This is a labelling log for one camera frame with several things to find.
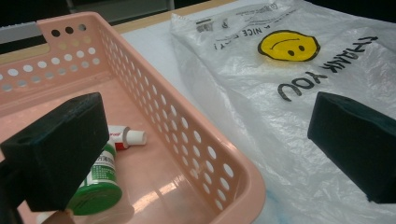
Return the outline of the white bottle with green lid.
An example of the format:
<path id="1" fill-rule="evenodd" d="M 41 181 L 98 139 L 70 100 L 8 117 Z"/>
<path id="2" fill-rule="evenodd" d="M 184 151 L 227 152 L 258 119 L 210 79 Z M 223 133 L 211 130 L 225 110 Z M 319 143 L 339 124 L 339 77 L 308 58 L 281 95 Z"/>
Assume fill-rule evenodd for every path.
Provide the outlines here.
<path id="1" fill-rule="evenodd" d="M 117 183 L 115 157 L 115 144 L 109 139 L 68 204 L 76 216 L 103 212 L 120 200 L 122 191 Z"/>

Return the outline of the grey metal rail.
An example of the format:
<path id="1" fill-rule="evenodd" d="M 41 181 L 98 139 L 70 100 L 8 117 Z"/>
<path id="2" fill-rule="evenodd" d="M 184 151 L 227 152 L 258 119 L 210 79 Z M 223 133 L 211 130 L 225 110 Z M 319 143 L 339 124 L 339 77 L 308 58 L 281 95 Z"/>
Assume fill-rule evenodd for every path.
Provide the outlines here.
<path id="1" fill-rule="evenodd" d="M 0 27 L 0 44 L 42 35 L 35 21 Z"/>

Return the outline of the clear smiley plastic bag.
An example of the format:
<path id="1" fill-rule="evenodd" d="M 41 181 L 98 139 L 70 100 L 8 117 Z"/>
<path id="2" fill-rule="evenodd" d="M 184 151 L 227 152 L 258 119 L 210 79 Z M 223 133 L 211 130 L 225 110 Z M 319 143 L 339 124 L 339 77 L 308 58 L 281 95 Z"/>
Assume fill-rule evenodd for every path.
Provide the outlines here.
<path id="1" fill-rule="evenodd" d="M 244 0 L 171 20 L 182 78 L 260 169 L 255 224 L 396 224 L 307 137 L 316 96 L 344 95 L 396 119 L 396 24 L 305 0 Z"/>

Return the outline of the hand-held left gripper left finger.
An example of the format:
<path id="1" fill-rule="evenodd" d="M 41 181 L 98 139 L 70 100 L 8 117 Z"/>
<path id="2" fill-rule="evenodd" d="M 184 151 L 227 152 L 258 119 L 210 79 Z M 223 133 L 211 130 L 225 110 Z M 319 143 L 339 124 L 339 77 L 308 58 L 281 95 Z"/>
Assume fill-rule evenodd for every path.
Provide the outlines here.
<path id="1" fill-rule="evenodd" d="M 0 195 L 13 208 L 64 210 L 108 139 L 100 93 L 64 102 L 0 144 Z"/>

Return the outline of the pink perforated plastic basket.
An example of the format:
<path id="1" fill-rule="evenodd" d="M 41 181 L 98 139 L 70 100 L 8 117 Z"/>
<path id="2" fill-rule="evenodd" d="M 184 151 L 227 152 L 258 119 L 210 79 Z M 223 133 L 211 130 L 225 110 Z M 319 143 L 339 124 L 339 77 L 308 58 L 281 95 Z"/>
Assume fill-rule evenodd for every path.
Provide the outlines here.
<path id="1" fill-rule="evenodd" d="M 103 18 L 34 28 L 47 45 L 0 56 L 0 142 L 64 101 L 102 95 L 107 121 L 148 141 L 116 158 L 120 202 L 79 224 L 250 224 L 265 203 L 256 166 Z"/>

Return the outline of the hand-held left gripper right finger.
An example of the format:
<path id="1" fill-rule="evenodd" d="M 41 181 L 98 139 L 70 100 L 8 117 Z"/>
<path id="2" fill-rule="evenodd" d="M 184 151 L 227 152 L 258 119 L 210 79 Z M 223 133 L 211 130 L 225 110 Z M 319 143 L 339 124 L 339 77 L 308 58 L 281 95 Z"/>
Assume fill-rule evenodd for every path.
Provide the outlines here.
<path id="1" fill-rule="evenodd" d="M 396 119 L 319 92 L 307 137 L 375 203 L 396 203 Z"/>

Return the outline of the white red toothpaste tube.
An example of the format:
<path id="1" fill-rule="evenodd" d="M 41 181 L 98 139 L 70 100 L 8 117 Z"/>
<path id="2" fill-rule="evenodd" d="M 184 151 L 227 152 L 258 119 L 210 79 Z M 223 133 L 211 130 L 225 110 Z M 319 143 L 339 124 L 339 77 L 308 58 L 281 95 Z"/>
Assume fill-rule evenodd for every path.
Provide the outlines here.
<path id="1" fill-rule="evenodd" d="M 131 146 L 143 146 L 147 143 L 144 131 L 132 130 L 128 126 L 109 125 L 108 132 L 115 143 L 116 150 L 125 150 Z"/>

